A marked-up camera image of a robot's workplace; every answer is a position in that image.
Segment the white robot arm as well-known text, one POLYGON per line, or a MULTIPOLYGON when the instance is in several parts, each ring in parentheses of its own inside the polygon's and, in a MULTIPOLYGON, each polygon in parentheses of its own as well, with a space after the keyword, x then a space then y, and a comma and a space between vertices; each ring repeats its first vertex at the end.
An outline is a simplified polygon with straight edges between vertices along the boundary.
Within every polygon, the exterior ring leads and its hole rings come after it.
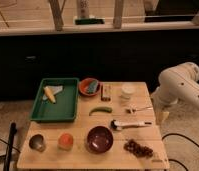
POLYGON ((167 107, 178 100, 190 103, 199 110, 199 66, 185 62, 164 69, 158 76, 159 86, 151 94, 156 124, 161 125, 169 116, 167 107))

